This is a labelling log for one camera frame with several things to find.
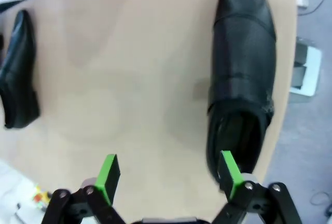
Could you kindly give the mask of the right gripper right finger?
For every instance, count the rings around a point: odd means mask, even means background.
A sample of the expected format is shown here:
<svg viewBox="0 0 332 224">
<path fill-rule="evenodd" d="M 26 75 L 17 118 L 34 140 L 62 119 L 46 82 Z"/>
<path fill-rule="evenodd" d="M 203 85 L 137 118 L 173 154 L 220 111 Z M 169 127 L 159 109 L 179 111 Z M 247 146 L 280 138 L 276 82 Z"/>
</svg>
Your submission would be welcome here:
<svg viewBox="0 0 332 224">
<path fill-rule="evenodd" d="M 284 183 L 267 188 L 245 180 L 230 151 L 221 151 L 218 164 L 219 186 L 227 203 L 212 223 L 242 223 L 246 214 L 257 214 L 263 223 L 302 223 Z"/>
</svg>

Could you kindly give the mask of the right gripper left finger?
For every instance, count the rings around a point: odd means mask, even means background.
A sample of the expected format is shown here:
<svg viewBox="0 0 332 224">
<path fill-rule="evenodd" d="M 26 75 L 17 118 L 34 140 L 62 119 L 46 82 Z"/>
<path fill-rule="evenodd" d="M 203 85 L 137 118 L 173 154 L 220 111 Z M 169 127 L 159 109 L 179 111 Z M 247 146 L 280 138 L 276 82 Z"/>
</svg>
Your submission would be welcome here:
<svg viewBox="0 0 332 224">
<path fill-rule="evenodd" d="M 93 185 L 71 193 L 67 189 L 53 192 L 44 215 L 44 223 L 81 223 L 93 217 L 97 223 L 125 223 L 113 208 L 120 177 L 117 155 L 107 155 Z"/>
</svg>

